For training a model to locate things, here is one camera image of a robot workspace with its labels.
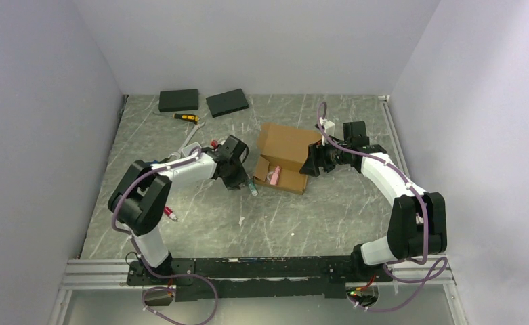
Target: white wall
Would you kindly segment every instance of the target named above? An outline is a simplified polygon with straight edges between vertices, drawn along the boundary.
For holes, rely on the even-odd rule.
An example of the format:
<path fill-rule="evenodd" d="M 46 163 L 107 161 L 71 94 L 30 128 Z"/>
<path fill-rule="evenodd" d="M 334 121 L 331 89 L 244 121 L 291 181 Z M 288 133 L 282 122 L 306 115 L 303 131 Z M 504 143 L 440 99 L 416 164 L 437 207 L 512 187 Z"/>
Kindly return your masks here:
<path fill-rule="evenodd" d="M 439 0 L 75 0 L 125 93 L 389 94 Z"/>
<path fill-rule="evenodd" d="M 442 0 L 392 93 L 471 324 L 529 324 L 529 1 Z"/>
<path fill-rule="evenodd" d="M 46 324 L 121 92 L 75 5 L 0 1 L 0 324 Z"/>

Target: black block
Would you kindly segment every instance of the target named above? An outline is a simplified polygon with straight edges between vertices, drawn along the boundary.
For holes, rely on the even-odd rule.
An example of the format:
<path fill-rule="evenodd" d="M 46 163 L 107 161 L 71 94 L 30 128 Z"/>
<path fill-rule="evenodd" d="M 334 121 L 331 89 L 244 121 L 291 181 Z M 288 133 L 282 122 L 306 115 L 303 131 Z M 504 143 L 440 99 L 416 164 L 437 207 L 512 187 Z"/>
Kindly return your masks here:
<path fill-rule="evenodd" d="M 207 97 L 207 104 L 209 105 L 212 117 L 226 115 L 248 108 L 248 102 L 242 89 Z"/>
<path fill-rule="evenodd" d="M 159 112 L 181 110 L 198 110 L 198 89 L 161 91 L 158 99 Z"/>

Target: glass panel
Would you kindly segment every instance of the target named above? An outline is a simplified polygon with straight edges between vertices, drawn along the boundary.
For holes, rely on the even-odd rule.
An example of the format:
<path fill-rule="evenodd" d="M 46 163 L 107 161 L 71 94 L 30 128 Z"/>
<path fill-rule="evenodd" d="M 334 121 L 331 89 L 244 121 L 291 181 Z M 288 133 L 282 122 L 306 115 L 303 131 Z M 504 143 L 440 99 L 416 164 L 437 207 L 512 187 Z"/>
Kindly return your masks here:
<path fill-rule="evenodd" d="M 403 301 L 415 286 L 401 286 L 394 296 L 392 286 L 380 287 L 380 301 L 374 307 L 393 307 Z M 138 291 L 75 291 L 72 295 L 67 325 L 170 324 L 147 311 L 142 311 Z M 165 315 L 185 324 L 203 321 L 213 308 L 212 300 L 173 303 L 157 307 Z M 270 297 L 220 299 L 215 318 L 209 324 L 454 324 L 441 285 L 429 284 L 419 296 L 400 311 L 366 313 L 353 309 L 345 299 L 323 297 Z"/>

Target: pink object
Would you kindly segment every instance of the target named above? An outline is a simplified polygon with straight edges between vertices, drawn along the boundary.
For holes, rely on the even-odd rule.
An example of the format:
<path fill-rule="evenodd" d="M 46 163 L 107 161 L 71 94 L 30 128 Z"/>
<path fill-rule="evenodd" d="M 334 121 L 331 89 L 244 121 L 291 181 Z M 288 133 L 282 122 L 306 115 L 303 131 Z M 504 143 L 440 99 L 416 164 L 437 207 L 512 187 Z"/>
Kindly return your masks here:
<path fill-rule="evenodd" d="M 276 166 L 274 169 L 274 172 L 272 174 L 272 177 L 270 178 L 270 185 L 276 185 L 278 184 L 278 178 L 280 177 L 280 166 Z"/>
<path fill-rule="evenodd" d="M 169 207 L 165 207 L 165 209 L 163 210 L 165 212 L 165 214 L 167 215 L 167 217 L 172 220 L 172 221 L 178 221 L 178 218 L 176 216 L 176 213 L 174 213 L 174 211 L 171 210 L 171 208 Z"/>

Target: black mounting plate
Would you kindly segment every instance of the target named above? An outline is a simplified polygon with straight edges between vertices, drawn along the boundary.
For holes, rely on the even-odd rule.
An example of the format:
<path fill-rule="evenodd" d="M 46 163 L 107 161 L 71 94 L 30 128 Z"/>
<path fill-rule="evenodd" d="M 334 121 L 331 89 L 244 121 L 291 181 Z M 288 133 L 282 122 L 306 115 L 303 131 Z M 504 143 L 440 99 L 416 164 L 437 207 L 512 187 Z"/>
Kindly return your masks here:
<path fill-rule="evenodd" d="M 374 274 L 378 282 L 392 280 L 382 267 L 359 274 L 352 265 L 350 256 L 179 258 L 172 261 L 175 273 L 191 270 L 208 278 L 222 298 L 305 295 L 344 298 L 346 282 L 368 282 Z M 138 261 L 131 263 L 127 285 L 167 285 L 166 279 L 157 279 L 145 272 Z M 213 297 L 204 281 L 176 278 L 174 284 L 177 286 L 176 301 Z"/>
<path fill-rule="evenodd" d="M 195 263 L 191 259 L 174 259 L 171 263 L 175 274 L 194 273 Z M 189 286 L 194 278 L 175 278 L 173 283 L 177 286 Z M 166 285 L 168 279 L 158 279 L 150 275 L 148 271 L 140 264 L 134 261 L 129 266 L 129 275 L 127 276 L 128 286 L 156 286 Z"/>

